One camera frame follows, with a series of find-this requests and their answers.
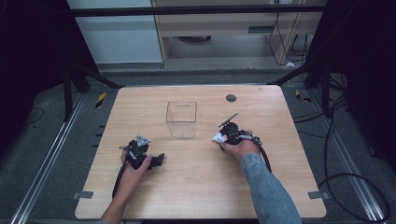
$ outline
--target black cable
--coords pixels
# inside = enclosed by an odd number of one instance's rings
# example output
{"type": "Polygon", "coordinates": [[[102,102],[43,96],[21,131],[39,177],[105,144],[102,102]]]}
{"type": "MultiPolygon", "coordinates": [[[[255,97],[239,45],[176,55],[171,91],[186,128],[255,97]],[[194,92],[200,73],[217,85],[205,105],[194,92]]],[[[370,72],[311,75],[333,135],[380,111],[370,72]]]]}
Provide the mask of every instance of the black cable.
{"type": "MultiPolygon", "coordinates": [[[[339,104],[343,103],[343,102],[346,101],[347,99],[344,98],[344,99],[342,99],[342,100],[339,101],[339,102],[337,102],[337,100],[335,100],[335,101],[334,101],[334,104],[332,105],[332,107],[329,108],[329,111],[328,111],[329,113],[333,113],[334,110],[338,109],[340,106],[343,106],[343,105],[339,105],[339,104]]],[[[301,115],[301,116],[294,117],[293,119],[302,118],[302,117],[309,116],[309,115],[313,115],[313,114],[317,114],[317,115],[315,115],[314,117],[308,118],[308,119],[295,120],[294,123],[303,123],[303,122],[307,122],[307,121],[312,120],[312,119],[319,118],[321,115],[326,114],[326,111],[314,112],[314,113],[310,113],[310,114],[306,114],[306,115],[301,115]]]]}
{"type": "Polygon", "coordinates": [[[307,56],[308,56],[308,35],[305,35],[303,63],[305,63],[307,56]]]}
{"type": "Polygon", "coordinates": [[[41,115],[40,115],[40,117],[39,117],[38,119],[35,119],[35,120],[31,121],[31,122],[24,123],[23,125],[29,125],[29,124],[36,123],[36,122],[38,122],[40,119],[42,119],[42,118],[43,118],[43,116],[44,116],[44,109],[42,109],[42,108],[39,108],[39,107],[33,107],[33,108],[32,108],[32,110],[34,110],[34,109],[41,110],[41,115]]]}
{"type": "Polygon", "coordinates": [[[332,176],[329,176],[329,175],[328,175],[328,170],[327,170],[327,167],[328,167],[328,165],[327,165],[328,144],[329,144],[329,138],[330,138],[330,136],[332,135],[332,130],[335,129],[333,112],[334,112],[335,109],[337,108],[337,107],[336,107],[336,104],[338,104],[338,103],[337,103],[337,102],[334,102],[334,105],[332,106],[332,113],[330,114],[330,115],[331,115],[331,116],[330,116],[330,121],[331,121],[331,122],[330,122],[330,125],[329,125],[329,130],[328,130],[328,132],[327,132],[327,134],[326,134],[325,145],[324,145],[324,162],[323,162],[323,164],[324,164],[325,179],[324,179],[322,182],[320,182],[320,183],[318,184],[318,187],[320,188],[320,186],[322,186],[323,184],[326,184],[326,187],[327,187],[327,189],[328,189],[328,191],[329,191],[329,194],[330,194],[331,197],[334,199],[334,201],[335,201],[344,211],[346,211],[348,214],[350,214],[350,215],[353,216],[354,218],[356,218],[356,219],[358,219],[358,220],[360,220],[360,221],[369,222],[369,223],[382,223],[382,222],[386,221],[386,220],[389,218],[390,206],[389,206],[388,201],[385,199],[384,194],[381,192],[381,190],[380,190],[373,182],[371,182],[370,180],[368,180],[367,178],[365,178],[365,177],[363,177],[363,176],[361,176],[361,175],[355,175],[355,174],[350,174],[350,173],[341,173],[341,174],[332,175],[332,176]],[[357,178],[363,179],[363,180],[365,180],[367,183],[369,183],[373,189],[375,189],[375,191],[381,196],[381,198],[382,198],[382,200],[384,201],[385,206],[386,206],[386,210],[387,210],[387,211],[386,211],[386,214],[385,214],[385,217],[384,217],[384,218],[382,218],[382,219],[380,219],[380,220],[372,221],[372,220],[370,220],[370,219],[367,219],[367,218],[364,218],[364,217],[360,217],[360,216],[358,216],[358,215],[352,213],[350,210],[348,210],[346,207],[344,207],[344,206],[337,200],[337,198],[335,197],[334,193],[332,192],[332,188],[331,188],[331,186],[330,186],[330,180],[331,180],[331,179],[334,179],[334,178],[336,178],[336,177],[345,176],[345,175],[346,175],[346,176],[355,176],[355,177],[357,177],[357,178]]]}
{"type": "MultiPolygon", "coordinates": [[[[294,23],[293,23],[291,29],[294,28],[296,21],[297,21],[297,16],[296,16],[296,18],[294,19],[294,23]]],[[[277,29],[277,32],[278,32],[278,34],[279,34],[279,39],[280,39],[280,42],[282,43],[282,47],[283,47],[283,53],[285,54],[286,58],[288,58],[288,59],[290,60],[291,63],[300,62],[301,60],[294,60],[294,59],[289,58],[288,53],[286,52],[286,46],[285,46],[285,43],[283,42],[283,38],[282,38],[282,35],[281,35],[281,33],[280,33],[280,29],[279,29],[279,13],[278,13],[278,12],[276,13],[276,21],[275,21],[275,25],[274,25],[274,30],[275,30],[275,29],[277,29]]],[[[273,33],[274,33],[274,30],[273,30],[273,32],[271,32],[271,34],[270,34],[270,41],[269,41],[269,42],[270,42],[270,49],[271,49],[271,51],[272,51],[272,53],[273,53],[273,55],[274,55],[274,58],[275,58],[276,63],[277,63],[278,65],[286,65],[285,63],[280,63],[280,62],[277,61],[276,56],[275,56],[275,53],[274,53],[274,50],[273,50],[273,48],[272,48],[272,35],[273,35],[273,33]]]]}
{"type": "Polygon", "coordinates": [[[332,32],[329,35],[327,35],[326,39],[324,39],[322,44],[319,47],[317,47],[317,49],[315,49],[315,51],[312,52],[312,54],[310,55],[310,58],[315,57],[315,54],[318,53],[319,50],[322,49],[323,46],[325,46],[329,40],[332,40],[332,36],[338,32],[338,30],[341,28],[341,26],[344,24],[344,22],[347,20],[347,18],[349,18],[349,16],[352,14],[353,9],[355,9],[355,7],[359,1],[360,0],[356,0],[355,4],[348,11],[348,13],[345,15],[345,17],[337,24],[337,26],[332,30],[332,32]]]}
{"type": "Polygon", "coordinates": [[[319,136],[319,135],[315,135],[315,134],[312,134],[312,133],[305,133],[305,132],[301,132],[301,131],[297,131],[297,133],[303,133],[303,134],[306,134],[306,135],[309,135],[309,136],[313,136],[313,137],[317,137],[317,138],[326,138],[326,136],[319,136]]]}
{"type": "Polygon", "coordinates": [[[330,81],[333,83],[333,85],[335,86],[335,88],[337,90],[345,91],[347,89],[347,86],[344,85],[343,82],[341,82],[341,81],[337,80],[336,78],[332,77],[332,75],[330,75],[330,81]]]}
{"type": "Polygon", "coordinates": [[[111,197],[114,198],[117,194],[117,190],[119,189],[119,185],[120,185],[120,181],[122,178],[122,175],[125,171],[126,166],[129,164],[129,162],[126,160],[126,158],[124,159],[124,161],[122,162],[122,166],[119,170],[119,174],[117,175],[117,179],[116,179],[116,183],[114,184],[114,189],[113,192],[111,194],[111,197]]]}
{"type": "Polygon", "coordinates": [[[303,49],[295,49],[295,48],[294,48],[295,43],[296,43],[298,37],[299,37],[298,35],[296,35],[296,36],[294,37],[293,44],[291,45],[291,52],[292,52],[295,56],[298,56],[298,57],[305,57],[305,56],[306,56],[306,46],[307,46],[307,41],[308,41],[307,35],[305,35],[305,38],[304,38],[304,46],[303,46],[303,49]]]}
{"type": "Polygon", "coordinates": [[[272,169],[271,169],[271,164],[270,161],[268,159],[267,153],[265,152],[264,148],[262,147],[262,141],[260,141],[260,138],[257,136],[253,136],[248,132],[245,131],[238,131],[239,135],[248,135],[251,137],[250,141],[252,141],[258,148],[260,153],[262,154],[262,157],[264,158],[265,161],[265,165],[267,166],[267,169],[270,173],[272,173],[272,169]]]}

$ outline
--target gray floor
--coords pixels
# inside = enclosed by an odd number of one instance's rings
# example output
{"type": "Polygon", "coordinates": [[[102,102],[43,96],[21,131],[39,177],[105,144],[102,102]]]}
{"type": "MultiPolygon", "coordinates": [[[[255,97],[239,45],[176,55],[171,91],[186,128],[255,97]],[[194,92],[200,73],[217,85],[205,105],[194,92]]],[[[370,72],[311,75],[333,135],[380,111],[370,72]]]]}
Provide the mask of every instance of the gray floor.
{"type": "MultiPolygon", "coordinates": [[[[190,84],[238,84],[273,81],[286,75],[292,68],[276,64],[271,57],[263,36],[212,36],[210,41],[186,41],[175,39],[169,54],[168,67],[156,70],[138,69],[133,73],[104,74],[124,85],[190,85],[190,84]]],[[[300,76],[282,86],[290,112],[294,117],[318,112],[315,103],[306,103],[295,96],[298,89],[305,96],[314,98],[318,89],[305,90],[300,76]]],[[[44,188],[33,207],[29,221],[38,223],[78,222],[74,216],[77,200],[74,192],[81,191],[90,170],[100,133],[106,125],[117,90],[90,79],[91,89],[84,94],[80,113],[71,133],[49,173],[44,188]],[[97,98],[105,91],[107,97],[101,108],[94,108],[97,98]]],[[[332,91],[332,98],[341,93],[332,91]]],[[[63,125],[64,105],[62,86],[40,93],[35,98],[35,107],[25,125],[11,145],[11,154],[1,159],[0,172],[0,220],[8,223],[21,204],[23,197],[35,179],[42,162],[50,150],[57,132],[63,125]]],[[[396,175],[388,163],[370,156],[369,146],[347,106],[335,114],[335,127],[342,137],[352,160],[362,175],[373,181],[384,193],[391,207],[396,206],[396,175]]],[[[296,124],[314,177],[319,183],[324,179],[324,136],[327,133],[323,119],[314,119],[296,124]]],[[[330,142],[327,153],[329,175],[343,173],[346,168],[335,144],[330,142]]],[[[366,217],[360,198],[347,177],[331,182],[332,191],[348,209],[366,217]]],[[[381,200],[374,193],[383,209],[381,200]]],[[[347,214],[333,199],[324,201],[328,214],[319,220],[304,220],[304,223],[361,223],[347,214]]],[[[225,220],[218,223],[230,223],[225,220]]],[[[391,213],[388,223],[396,223],[391,213]]]]}

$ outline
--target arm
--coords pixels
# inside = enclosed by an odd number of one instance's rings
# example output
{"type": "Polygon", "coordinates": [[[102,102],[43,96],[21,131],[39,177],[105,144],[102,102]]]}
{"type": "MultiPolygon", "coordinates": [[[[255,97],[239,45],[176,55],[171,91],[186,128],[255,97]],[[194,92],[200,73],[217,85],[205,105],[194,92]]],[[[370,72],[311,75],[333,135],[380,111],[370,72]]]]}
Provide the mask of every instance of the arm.
{"type": "MultiPolygon", "coordinates": [[[[125,152],[122,153],[122,160],[125,160],[125,152]]],[[[147,156],[139,169],[135,170],[131,164],[125,167],[125,171],[120,180],[117,194],[114,196],[107,210],[103,213],[101,220],[108,224],[120,224],[126,206],[137,188],[144,173],[149,167],[151,156],[147,156]]]]}
{"type": "Polygon", "coordinates": [[[243,140],[237,146],[221,147],[241,162],[260,223],[302,223],[291,197],[268,171],[253,142],[243,140]]]}

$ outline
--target white cabinet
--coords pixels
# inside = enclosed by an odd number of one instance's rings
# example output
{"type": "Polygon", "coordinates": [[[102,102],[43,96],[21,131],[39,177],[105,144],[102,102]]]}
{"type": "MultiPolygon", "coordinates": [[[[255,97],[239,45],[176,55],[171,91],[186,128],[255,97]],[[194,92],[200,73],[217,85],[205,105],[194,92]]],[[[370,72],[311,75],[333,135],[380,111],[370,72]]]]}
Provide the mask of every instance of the white cabinet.
{"type": "MultiPolygon", "coordinates": [[[[149,0],[67,0],[71,8],[151,7],[149,0]]],[[[153,16],[76,18],[98,67],[162,63],[153,16]]]]}

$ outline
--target gray sleeve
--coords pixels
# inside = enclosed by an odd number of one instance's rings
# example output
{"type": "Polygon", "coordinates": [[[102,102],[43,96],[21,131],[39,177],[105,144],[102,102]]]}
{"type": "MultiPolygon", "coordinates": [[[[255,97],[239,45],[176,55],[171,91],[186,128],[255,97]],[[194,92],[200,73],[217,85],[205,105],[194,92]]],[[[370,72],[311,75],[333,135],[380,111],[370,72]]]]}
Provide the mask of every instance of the gray sleeve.
{"type": "Polygon", "coordinates": [[[293,200],[271,174],[259,154],[251,152],[241,160],[260,223],[302,223],[293,200]]]}

